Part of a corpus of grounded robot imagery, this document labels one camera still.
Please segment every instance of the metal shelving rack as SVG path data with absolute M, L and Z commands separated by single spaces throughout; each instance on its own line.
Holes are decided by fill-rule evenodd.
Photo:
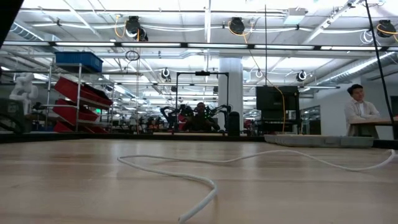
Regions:
M 67 72 L 70 72 L 71 74 L 75 73 L 73 71 L 70 71 L 69 69 L 65 69 L 65 68 L 78 68 L 78 90 L 77 90 L 77 100 L 76 100 L 76 106 L 73 105 L 50 105 L 50 94 L 51 94 L 51 79 L 52 79 L 52 73 L 53 73 L 53 69 L 54 67 L 58 67 L 61 68 Z M 71 107 L 71 108 L 76 108 L 76 127 L 75 127 L 75 131 L 78 131 L 78 126 L 79 123 L 82 124 L 92 124 L 92 125 L 96 125 L 96 126 L 109 126 L 109 122 L 107 123 L 99 123 L 99 122 L 94 122 L 94 121 L 85 121 L 85 120 L 79 120 L 79 112 L 80 112 L 80 101 L 82 99 L 82 97 L 80 97 L 80 91 L 81 91 L 81 79 L 82 79 L 82 75 L 83 74 L 90 74 L 90 75 L 102 75 L 102 73 L 98 73 L 98 72 L 94 72 L 92 71 L 90 68 L 84 66 L 83 64 L 79 63 L 79 64 L 74 64 L 74 63 L 52 63 L 50 66 L 50 70 L 49 70 L 49 84 L 47 86 L 47 104 L 44 105 L 45 107 L 47 107 L 46 109 L 46 117 L 45 117 L 45 127 L 47 128 L 48 125 L 48 117 L 49 117 L 49 112 L 50 112 L 50 108 L 53 107 Z M 105 84 L 106 82 L 101 82 L 101 83 L 91 83 L 91 84 Z M 113 102 L 114 100 L 114 83 L 112 84 L 112 97 L 111 100 Z M 108 107 L 108 105 L 104 105 L 86 98 L 83 98 L 84 101 L 86 102 L 90 102 L 94 105 L 98 105 L 98 106 L 102 106 L 102 107 Z M 113 103 L 112 105 L 108 108 L 108 113 L 107 113 L 107 121 L 109 121 L 109 113 L 111 114 L 111 122 L 113 121 Z

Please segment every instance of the black hair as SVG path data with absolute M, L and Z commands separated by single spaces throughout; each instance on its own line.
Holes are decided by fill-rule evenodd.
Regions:
M 363 89 L 363 86 L 361 86 L 360 84 L 354 84 L 354 85 L 352 85 L 351 87 L 349 87 L 349 88 L 347 89 L 347 92 L 352 96 L 354 90 L 357 89 L 357 88 Z

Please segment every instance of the desk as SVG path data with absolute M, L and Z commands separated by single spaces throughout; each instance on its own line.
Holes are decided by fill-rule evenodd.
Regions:
M 398 126 L 398 117 L 394 118 L 395 128 Z M 351 123 L 353 126 L 358 127 L 359 135 L 362 133 L 362 128 L 365 126 L 392 126 L 391 120 L 389 118 L 378 118 L 378 119 L 367 119 L 367 120 L 357 120 Z M 394 132 L 394 139 L 398 139 L 397 133 Z
M 291 148 L 264 142 L 122 139 L 0 144 L 0 223 L 176 224 L 209 187 L 133 169 L 118 162 L 118 156 L 227 160 L 281 149 Z M 369 149 L 295 150 L 349 167 L 388 157 Z M 217 183 L 217 198 L 187 224 L 398 223 L 396 161 L 369 172 L 347 172 L 286 153 L 225 166 L 132 161 Z

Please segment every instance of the black monitor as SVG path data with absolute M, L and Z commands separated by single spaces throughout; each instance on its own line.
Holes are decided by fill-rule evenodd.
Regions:
M 284 95 L 285 110 L 296 110 L 299 98 L 297 86 L 279 86 L 278 89 Z M 256 87 L 257 110 L 282 110 L 283 101 L 280 91 L 273 86 Z

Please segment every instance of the white column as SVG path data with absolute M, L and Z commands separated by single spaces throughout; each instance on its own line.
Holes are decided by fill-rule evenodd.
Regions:
M 242 58 L 220 58 L 219 72 L 229 72 L 229 99 L 228 104 L 232 111 L 239 113 L 241 130 L 243 130 L 243 66 Z M 218 106 L 227 104 L 227 77 L 218 75 Z M 218 124 L 224 128 L 224 114 L 218 115 Z

